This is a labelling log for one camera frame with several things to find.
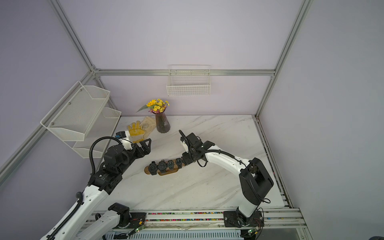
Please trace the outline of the wooden watch stand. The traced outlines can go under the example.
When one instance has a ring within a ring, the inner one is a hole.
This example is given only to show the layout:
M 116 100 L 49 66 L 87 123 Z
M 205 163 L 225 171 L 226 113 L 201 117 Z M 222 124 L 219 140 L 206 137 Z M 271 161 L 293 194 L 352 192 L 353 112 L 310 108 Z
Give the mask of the wooden watch stand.
M 176 160 L 161 160 L 160 162 L 156 163 L 155 161 L 152 161 L 148 166 L 145 167 L 144 172 L 147 175 L 159 175 L 159 176 L 165 176 L 169 174 L 176 173 L 179 169 L 184 167 L 185 164 L 181 159 Z

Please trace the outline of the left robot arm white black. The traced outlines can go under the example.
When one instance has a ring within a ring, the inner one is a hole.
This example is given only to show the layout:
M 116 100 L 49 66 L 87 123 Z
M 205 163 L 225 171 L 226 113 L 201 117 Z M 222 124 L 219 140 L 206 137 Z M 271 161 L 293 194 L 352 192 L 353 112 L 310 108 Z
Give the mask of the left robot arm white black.
M 42 238 L 44 240 L 99 240 L 113 228 L 136 228 L 129 207 L 114 203 L 91 226 L 81 230 L 95 209 L 112 193 L 122 181 L 123 173 L 132 163 L 151 152 L 151 139 L 132 143 L 127 150 L 121 137 L 111 137 L 118 142 L 104 156 L 104 166 L 96 171 L 92 165 L 91 178 L 82 192 L 77 192 L 77 201 L 63 218 Z

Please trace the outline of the black digital watch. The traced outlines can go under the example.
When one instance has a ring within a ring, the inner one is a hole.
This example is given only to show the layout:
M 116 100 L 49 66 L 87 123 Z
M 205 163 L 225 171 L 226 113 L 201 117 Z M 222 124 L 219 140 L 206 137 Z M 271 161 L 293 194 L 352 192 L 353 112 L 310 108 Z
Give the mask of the black digital watch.
M 152 161 L 148 168 L 151 175 L 156 175 L 158 172 L 158 166 L 155 161 Z
M 167 163 L 165 162 L 165 160 L 161 160 L 158 164 L 158 170 L 160 171 L 160 173 L 164 174 L 167 172 Z

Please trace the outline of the black analog dark-dial watch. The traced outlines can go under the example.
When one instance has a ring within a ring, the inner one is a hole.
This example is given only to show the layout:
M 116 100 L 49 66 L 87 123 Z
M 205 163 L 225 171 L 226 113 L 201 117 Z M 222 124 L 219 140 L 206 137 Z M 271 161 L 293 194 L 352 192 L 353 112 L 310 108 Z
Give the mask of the black analog dark-dial watch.
M 181 169 L 183 166 L 183 160 L 182 158 L 177 158 L 175 161 L 176 165 L 178 166 L 178 169 Z

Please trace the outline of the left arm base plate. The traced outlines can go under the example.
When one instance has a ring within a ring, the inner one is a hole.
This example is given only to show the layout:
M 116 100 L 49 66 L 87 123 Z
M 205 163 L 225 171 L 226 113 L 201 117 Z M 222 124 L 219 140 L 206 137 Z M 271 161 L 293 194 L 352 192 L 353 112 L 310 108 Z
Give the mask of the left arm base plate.
M 142 225 L 146 220 L 147 213 L 137 212 L 123 214 L 118 224 L 119 229 L 134 229 Z

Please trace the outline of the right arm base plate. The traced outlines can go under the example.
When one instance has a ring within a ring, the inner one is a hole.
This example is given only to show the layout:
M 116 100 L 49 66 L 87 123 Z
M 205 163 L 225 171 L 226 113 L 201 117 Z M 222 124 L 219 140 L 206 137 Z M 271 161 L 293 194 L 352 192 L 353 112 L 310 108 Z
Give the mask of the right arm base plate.
M 250 217 L 245 217 L 240 211 L 224 211 L 225 227 L 263 227 L 264 218 L 261 211 L 254 211 Z

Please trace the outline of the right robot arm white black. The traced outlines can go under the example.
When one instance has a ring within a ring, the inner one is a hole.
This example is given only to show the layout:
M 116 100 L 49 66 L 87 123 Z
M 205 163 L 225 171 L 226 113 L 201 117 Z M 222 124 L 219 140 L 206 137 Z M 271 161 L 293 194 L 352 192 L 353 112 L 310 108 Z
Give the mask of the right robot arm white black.
M 186 150 L 183 159 L 187 164 L 198 163 L 204 168 L 211 163 L 238 176 L 244 196 L 237 208 L 239 217 L 249 219 L 261 203 L 271 203 L 267 199 L 267 194 L 274 186 L 274 182 L 260 159 L 246 160 L 222 150 L 213 142 L 202 142 L 194 133 L 187 136 L 182 131 L 179 133 Z

